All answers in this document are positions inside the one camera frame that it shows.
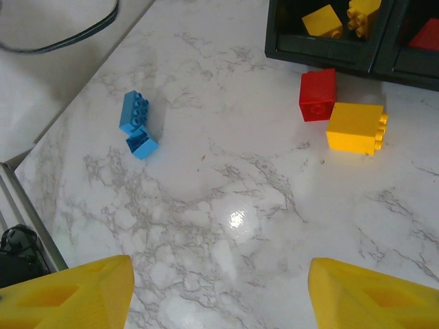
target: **power cord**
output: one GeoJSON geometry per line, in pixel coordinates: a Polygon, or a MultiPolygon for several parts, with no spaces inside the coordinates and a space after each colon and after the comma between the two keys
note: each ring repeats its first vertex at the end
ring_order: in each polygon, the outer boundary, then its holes
{"type": "Polygon", "coordinates": [[[101,21],[97,22],[93,26],[90,26],[88,29],[85,29],[84,31],[71,36],[70,38],[61,40],[59,42],[55,42],[51,45],[41,47],[41,48],[35,48],[35,49],[22,49],[22,48],[14,48],[9,47],[8,45],[5,45],[3,42],[0,41],[0,49],[4,51],[8,51],[10,53],[25,53],[25,54],[37,54],[37,53],[48,53],[53,50],[61,49],[67,46],[74,45],[75,43],[78,43],[80,41],[83,41],[87,38],[90,38],[91,36],[95,35],[97,32],[102,31],[106,27],[108,27],[112,22],[116,20],[116,17],[119,13],[119,6],[120,6],[120,0],[116,0],[116,4],[114,8],[112,9],[111,13],[101,21]]]}

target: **yellow lego brick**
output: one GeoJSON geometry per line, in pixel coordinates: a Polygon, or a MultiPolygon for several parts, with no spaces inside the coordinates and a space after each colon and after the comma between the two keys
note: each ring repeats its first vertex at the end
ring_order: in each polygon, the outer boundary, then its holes
{"type": "Polygon", "coordinates": [[[373,155],[383,145],[387,120],[381,105],[335,103],[327,128],[329,148],[373,155]]]}
{"type": "Polygon", "coordinates": [[[331,5],[326,5],[311,14],[302,17],[310,36],[324,36],[328,38],[341,38],[343,34],[342,22],[331,5]]]}
{"type": "Polygon", "coordinates": [[[0,328],[122,329],[134,290],[129,256],[0,289],[0,328]]]}
{"type": "Polygon", "coordinates": [[[348,28],[359,38],[369,39],[378,17],[381,0],[350,0],[348,28]]]}
{"type": "Polygon", "coordinates": [[[439,291],[410,281],[314,258],[308,289],[319,329],[439,328],[439,291]]]}

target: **lego duplo brick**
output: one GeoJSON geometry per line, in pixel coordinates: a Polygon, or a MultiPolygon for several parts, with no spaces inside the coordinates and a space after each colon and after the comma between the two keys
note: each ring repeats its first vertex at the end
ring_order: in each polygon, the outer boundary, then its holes
{"type": "Polygon", "coordinates": [[[348,28],[359,38],[369,39],[375,27],[381,0],[350,0],[348,28]]]}
{"type": "Polygon", "coordinates": [[[310,36],[341,38],[343,35],[342,22],[331,5],[302,17],[302,22],[310,36]]]}
{"type": "Polygon", "coordinates": [[[158,144],[143,130],[137,130],[126,140],[133,156],[143,160],[158,149],[158,144]]]}
{"type": "Polygon", "coordinates": [[[304,121],[329,120],[336,101],[335,69],[302,74],[299,106],[304,121]]]}
{"type": "Polygon", "coordinates": [[[439,50],[439,19],[429,19],[419,33],[410,41],[412,48],[439,50]]]}
{"type": "Polygon", "coordinates": [[[330,258],[314,258],[308,289],[319,329],[436,329],[439,291],[330,258]]]}
{"type": "Polygon", "coordinates": [[[119,128],[126,134],[131,134],[146,125],[149,102],[135,90],[125,94],[123,98],[119,128]]]}
{"type": "Polygon", "coordinates": [[[329,148],[359,154],[381,149],[388,114],[380,105],[335,103],[327,128],[329,148]]]}

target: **black plastic tray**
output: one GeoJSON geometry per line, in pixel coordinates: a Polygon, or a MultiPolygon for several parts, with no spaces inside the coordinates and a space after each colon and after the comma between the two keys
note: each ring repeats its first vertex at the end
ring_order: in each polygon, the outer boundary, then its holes
{"type": "Polygon", "coordinates": [[[394,7],[377,54],[375,78],[439,90],[439,51],[407,46],[427,22],[426,15],[439,15],[437,1],[402,1],[394,7]]]}
{"type": "Polygon", "coordinates": [[[346,27],[347,0],[331,1],[344,26],[342,39],[308,36],[302,17],[327,4],[327,0],[270,0],[266,56],[318,67],[333,67],[356,75],[370,75],[394,0],[382,1],[374,31],[367,41],[358,39],[346,27]]]}

